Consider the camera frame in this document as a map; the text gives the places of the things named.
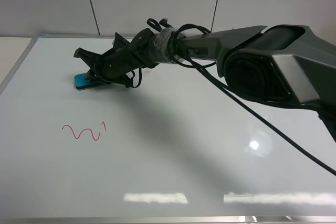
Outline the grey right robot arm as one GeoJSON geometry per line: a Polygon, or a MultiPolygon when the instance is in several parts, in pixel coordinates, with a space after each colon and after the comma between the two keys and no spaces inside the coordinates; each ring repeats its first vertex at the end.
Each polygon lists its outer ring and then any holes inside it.
{"type": "Polygon", "coordinates": [[[307,26],[252,26],[219,32],[193,24],[173,28],[166,20],[148,20],[131,41],[116,34],[111,49],[97,54],[78,48],[74,57],[88,67],[74,78],[78,90],[121,84],[134,86],[136,70],[161,63],[206,70],[215,66],[222,87],[244,100],[286,109],[316,111],[335,136],[335,45],[307,26]]]}

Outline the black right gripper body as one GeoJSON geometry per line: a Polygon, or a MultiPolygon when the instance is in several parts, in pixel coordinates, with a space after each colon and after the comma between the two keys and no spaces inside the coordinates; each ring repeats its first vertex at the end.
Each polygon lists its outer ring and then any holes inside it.
{"type": "Polygon", "coordinates": [[[154,33],[146,28],[140,31],[130,43],[95,57],[92,73],[106,83],[116,79],[126,81],[125,86],[137,88],[142,81],[142,68],[154,68],[158,64],[150,59],[148,50],[154,33]]]}

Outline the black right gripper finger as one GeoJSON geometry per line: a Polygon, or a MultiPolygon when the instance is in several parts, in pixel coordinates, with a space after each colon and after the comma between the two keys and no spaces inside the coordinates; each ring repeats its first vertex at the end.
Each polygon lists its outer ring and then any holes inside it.
{"type": "Polygon", "coordinates": [[[73,56],[74,58],[81,59],[91,70],[98,69],[98,63],[101,59],[100,54],[78,48],[73,56]]]}
{"type": "Polygon", "coordinates": [[[85,80],[101,80],[101,78],[99,77],[99,75],[94,70],[89,69],[85,73],[85,80]]]}

